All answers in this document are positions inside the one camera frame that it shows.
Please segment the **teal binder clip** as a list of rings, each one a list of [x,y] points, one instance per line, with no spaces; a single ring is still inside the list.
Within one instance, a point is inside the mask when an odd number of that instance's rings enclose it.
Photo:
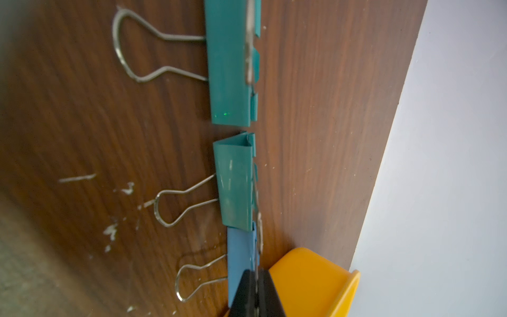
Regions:
[[[176,73],[208,83],[211,121],[217,125],[248,127],[257,120],[260,54],[254,47],[261,35],[261,1],[205,1],[204,36],[163,33],[129,9],[119,9],[112,22],[113,46],[130,78],[147,83],[164,73]],[[204,42],[208,75],[162,66],[141,76],[129,67],[120,44],[120,26],[131,18],[157,38],[173,42]]]
[[[170,228],[178,224],[187,212],[219,202],[223,225],[247,232],[253,231],[254,207],[256,207],[256,136],[254,133],[242,132],[236,136],[215,141],[213,143],[215,158],[215,174],[186,190],[162,190],[154,199],[154,216],[164,227]],[[162,217],[159,203],[164,195],[184,195],[206,182],[215,179],[218,187],[218,198],[187,207],[176,220],[168,223]]]

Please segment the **blue binder clip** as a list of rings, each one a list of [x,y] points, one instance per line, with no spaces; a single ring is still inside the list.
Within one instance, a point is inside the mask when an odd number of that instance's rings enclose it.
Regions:
[[[227,253],[204,265],[183,265],[176,275],[176,296],[181,302],[187,302],[203,286],[228,281],[228,307],[231,308],[244,271],[250,270],[254,272],[259,266],[259,257],[260,251],[257,249],[257,224],[255,221],[252,222],[252,231],[243,231],[241,229],[227,227]],[[206,269],[224,258],[227,259],[227,277],[205,281],[199,284],[188,297],[182,296],[180,292],[180,276],[185,269]]]

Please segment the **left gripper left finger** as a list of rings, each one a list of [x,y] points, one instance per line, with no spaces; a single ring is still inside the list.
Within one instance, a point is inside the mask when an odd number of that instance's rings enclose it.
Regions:
[[[232,302],[229,317],[256,316],[256,288],[257,280],[255,272],[245,270]]]

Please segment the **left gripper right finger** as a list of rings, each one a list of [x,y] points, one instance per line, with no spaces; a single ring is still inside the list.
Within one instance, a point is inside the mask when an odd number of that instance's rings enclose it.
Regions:
[[[286,317],[271,274],[264,269],[257,280],[257,310],[260,317]]]

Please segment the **yellow plastic storage box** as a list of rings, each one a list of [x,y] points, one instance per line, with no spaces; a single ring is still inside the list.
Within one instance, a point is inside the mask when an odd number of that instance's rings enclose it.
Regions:
[[[349,272],[307,248],[288,252],[267,271],[286,316],[348,316],[360,283],[358,270]]]

